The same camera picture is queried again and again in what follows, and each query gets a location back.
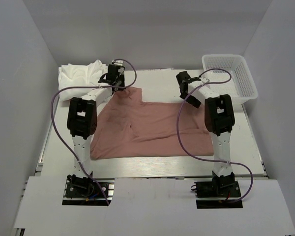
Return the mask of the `pink t shirt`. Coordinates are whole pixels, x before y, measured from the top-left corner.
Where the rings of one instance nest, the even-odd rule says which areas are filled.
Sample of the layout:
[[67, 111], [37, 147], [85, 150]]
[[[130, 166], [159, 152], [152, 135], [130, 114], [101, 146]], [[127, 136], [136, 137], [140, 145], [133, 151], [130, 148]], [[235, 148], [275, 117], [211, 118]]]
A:
[[140, 88], [118, 91], [97, 117], [92, 160], [123, 157], [212, 156], [204, 107], [142, 101]]

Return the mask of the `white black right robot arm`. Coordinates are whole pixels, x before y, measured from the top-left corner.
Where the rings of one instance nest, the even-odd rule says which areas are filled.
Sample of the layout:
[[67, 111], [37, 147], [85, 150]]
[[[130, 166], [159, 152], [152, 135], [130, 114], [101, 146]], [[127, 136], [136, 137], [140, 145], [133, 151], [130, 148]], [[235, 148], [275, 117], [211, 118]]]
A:
[[187, 71], [176, 75], [180, 98], [195, 108], [204, 105], [204, 122], [213, 145], [213, 176], [233, 175], [230, 158], [230, 136], [235, 124], [232, 99], [228, 94], [219, 95], [199, 77], [190, 77]]

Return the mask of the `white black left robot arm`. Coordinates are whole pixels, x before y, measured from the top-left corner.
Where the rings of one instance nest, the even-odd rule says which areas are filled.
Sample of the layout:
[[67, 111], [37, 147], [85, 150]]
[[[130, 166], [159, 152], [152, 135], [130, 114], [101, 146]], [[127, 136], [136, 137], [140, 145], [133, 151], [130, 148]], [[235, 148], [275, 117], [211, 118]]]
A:
[[67, 128], [73, 140], [74, 168], [81, 176], [91, 176], [90, 144], [97, 128], [97, 107], [111, 97], [119, 87], [125, 86], [122, 60], [109, 64], [108, 72], [99, 79], [99, 88], [92, 89], [82, 97], [73, 97], [70, 100], [67, 119]]

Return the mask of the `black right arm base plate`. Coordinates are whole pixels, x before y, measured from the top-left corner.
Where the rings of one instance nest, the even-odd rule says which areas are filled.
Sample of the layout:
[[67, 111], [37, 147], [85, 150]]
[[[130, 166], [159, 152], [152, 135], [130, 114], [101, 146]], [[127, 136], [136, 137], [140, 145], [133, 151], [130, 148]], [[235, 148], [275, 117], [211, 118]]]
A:
[[190, 187], [196, 195], [197, 209], [236, 209], [243, 208], [242, 200], [234, 201], [241, 197], [239, 184], [235, 181], [233, 186], [221, 189], [217, 188], [212, 181], [198, 181]]

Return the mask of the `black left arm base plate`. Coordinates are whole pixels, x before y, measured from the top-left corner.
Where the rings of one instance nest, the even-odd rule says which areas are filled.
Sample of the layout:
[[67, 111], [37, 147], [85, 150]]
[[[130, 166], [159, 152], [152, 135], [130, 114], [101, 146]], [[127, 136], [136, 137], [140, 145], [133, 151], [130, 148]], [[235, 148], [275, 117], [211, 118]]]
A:
[[100, 187], [87, 177], [68, 175], [62, 198], [63, 206], [108, 206], [114, 194], [114, 182], [99, 181]]

